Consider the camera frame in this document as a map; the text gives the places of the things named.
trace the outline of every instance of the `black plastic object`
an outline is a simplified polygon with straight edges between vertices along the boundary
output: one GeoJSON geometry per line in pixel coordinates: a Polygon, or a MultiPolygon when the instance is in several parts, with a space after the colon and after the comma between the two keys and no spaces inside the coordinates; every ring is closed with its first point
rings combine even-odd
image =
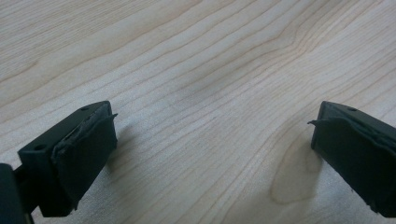
{"type": "Polygon", "coordinates": [[[355,108],[321,104],[311,147],[371,209],[396,217],[396,129],[355,108]]]}
{"type": "Polygon", "coordinates": [[[44,217],[77,209],[117,146],[115,116],[108,101],[84,106],[23,147],[17,170],[1,164],[0,222],[33,223],[37,206],[44,217]],[[10,214],[15,219],[3,222],[10,214]]]}

